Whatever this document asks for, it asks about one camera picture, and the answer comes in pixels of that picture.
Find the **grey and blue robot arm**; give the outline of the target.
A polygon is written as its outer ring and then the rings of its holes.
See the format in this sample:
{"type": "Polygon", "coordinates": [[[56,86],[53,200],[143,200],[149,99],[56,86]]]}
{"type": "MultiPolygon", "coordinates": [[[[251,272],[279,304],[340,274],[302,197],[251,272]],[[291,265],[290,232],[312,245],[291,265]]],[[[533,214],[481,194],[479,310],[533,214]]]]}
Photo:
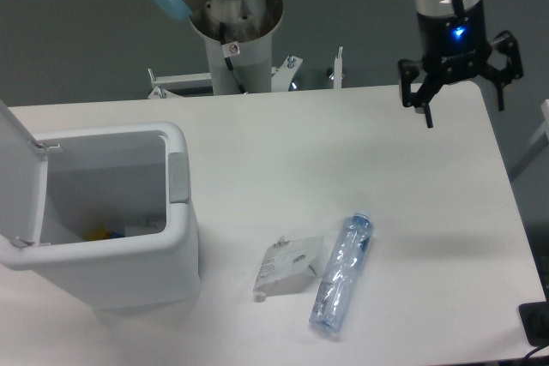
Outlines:
{"type": "MultiPolygon", "coordinates": [[[[154,0],[171,18],[190,19],[220,51],[263,38],[282,16],[281,0],[154,0]]],[[[423,56],[398,62],[401,102],[432,123],[430,102],[445,85],[481,76],[497,90],[523,76],[516,38],[509,31],[486,37],[483,0],[414,0],[423,56]]]]}

